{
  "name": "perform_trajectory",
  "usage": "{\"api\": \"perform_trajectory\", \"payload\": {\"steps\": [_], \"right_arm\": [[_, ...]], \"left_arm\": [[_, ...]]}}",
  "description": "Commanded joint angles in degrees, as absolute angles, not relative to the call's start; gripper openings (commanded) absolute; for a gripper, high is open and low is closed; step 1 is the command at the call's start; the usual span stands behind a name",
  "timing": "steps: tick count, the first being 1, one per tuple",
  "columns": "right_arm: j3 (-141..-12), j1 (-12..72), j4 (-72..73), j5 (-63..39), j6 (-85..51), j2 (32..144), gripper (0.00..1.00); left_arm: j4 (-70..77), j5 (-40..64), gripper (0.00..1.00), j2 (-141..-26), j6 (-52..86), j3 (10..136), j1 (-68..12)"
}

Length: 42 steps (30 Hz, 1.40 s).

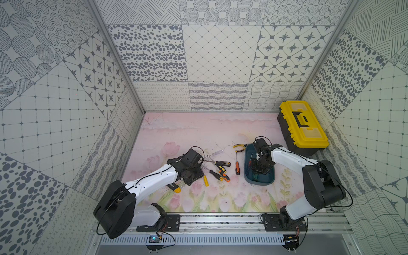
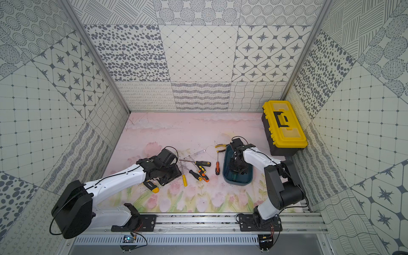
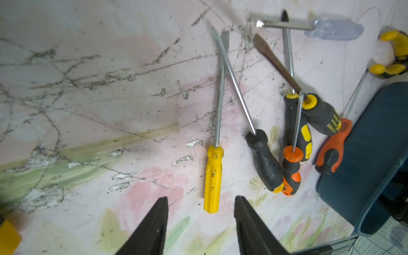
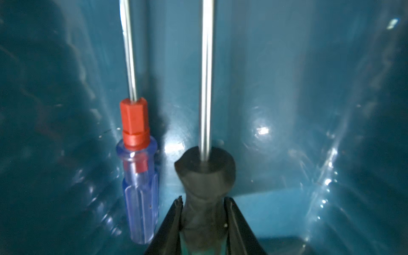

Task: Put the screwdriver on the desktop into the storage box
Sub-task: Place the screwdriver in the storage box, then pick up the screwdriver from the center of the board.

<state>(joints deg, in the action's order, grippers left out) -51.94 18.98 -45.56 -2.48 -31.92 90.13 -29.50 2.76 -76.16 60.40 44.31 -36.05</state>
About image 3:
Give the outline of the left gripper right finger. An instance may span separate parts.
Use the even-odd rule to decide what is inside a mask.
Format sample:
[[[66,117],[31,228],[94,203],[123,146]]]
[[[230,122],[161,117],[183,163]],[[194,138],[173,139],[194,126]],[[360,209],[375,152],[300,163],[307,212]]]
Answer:
[[[235,198],[234,217],[242,255],[287,255],[287,250],[273,236],[271,231],[241,195]]]

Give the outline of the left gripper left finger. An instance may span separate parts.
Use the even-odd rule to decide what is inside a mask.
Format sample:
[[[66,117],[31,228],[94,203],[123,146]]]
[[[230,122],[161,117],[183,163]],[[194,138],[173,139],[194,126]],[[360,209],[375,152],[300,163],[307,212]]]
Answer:
[[[163,255],[168,217],[168,198],[160,197],[116,255]]]

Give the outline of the black orange small screwdriver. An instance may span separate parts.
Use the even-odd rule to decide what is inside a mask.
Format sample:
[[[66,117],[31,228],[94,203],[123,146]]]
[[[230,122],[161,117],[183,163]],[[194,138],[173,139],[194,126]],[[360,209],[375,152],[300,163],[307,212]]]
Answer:
[[[303,160],[303,150],[298,146],[299,129],[302,116],[303,96],[289,93],[285,97],[285,148],[282,161],[284,190],[286,196],[293,196],[299,189],[301,176],[299,173],[300,161]]]

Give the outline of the yellow handle screwdriver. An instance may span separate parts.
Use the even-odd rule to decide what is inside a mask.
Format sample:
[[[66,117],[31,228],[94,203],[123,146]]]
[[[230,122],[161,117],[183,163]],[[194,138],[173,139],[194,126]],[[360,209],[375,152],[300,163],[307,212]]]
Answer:
[[[223,173],[222,160],[224,157],[224,149],[220,146],[220,134],[225,88],[225,61],[222,54],[222,48],[229,47],[229,32],[224,31],[219,34],[214,30],[213,36],[220,53],[220,85],[214,119],[214,142],[213,145],[209,146],[207,152],[208,162],[206,166],[204,210],[209,214],[218,212],[220,206]]]

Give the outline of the orange handle screwdriver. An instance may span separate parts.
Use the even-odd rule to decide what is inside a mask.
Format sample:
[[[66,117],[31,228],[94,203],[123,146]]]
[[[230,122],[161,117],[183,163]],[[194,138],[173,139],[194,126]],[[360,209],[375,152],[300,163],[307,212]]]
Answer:
[[[342,126],[340,131],[331,136],[321,147],[317,161],[315,164],[316,171],[322,176],[333,175],[340,166],[344,156],[344,142],[351,133],[353,122],[349,119],[352,108],[357,100],[362,85],[367,77],[368,70],[366,70],[357,85],[355,92],[351,98],[349,109],[346,112],[345,118],[342,118]]]

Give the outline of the black yellow phillips screwdriver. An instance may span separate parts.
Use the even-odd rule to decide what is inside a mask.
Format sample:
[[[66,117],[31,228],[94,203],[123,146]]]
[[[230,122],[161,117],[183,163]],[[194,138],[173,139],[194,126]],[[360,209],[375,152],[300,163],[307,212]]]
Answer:
[[[284,37],[284,53],[286,68],[294,78],[294,63],[292,53],[291,34],[289,28],[283,29]],[[303,152],[302,161],[307,161],[312,152],[312,139],[309,126],[307,124],[306,116],[304,114],[298,114],[299,109],[299,95],[294,89],[284,97],[286,112],[285,112],[285,136],[284,145],[291,146],[296,141],[296,147]]]

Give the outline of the clear handle screwdriver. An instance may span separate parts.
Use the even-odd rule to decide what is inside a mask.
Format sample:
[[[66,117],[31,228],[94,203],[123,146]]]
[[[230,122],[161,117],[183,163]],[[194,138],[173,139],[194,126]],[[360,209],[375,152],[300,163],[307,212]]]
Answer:
[[[302,30],[309,38],[322,40],[351,41],[358,39],[364,32],[363,25],[351,20],[314,19],[309,22],[257,20],[259,28],[281,28]]]

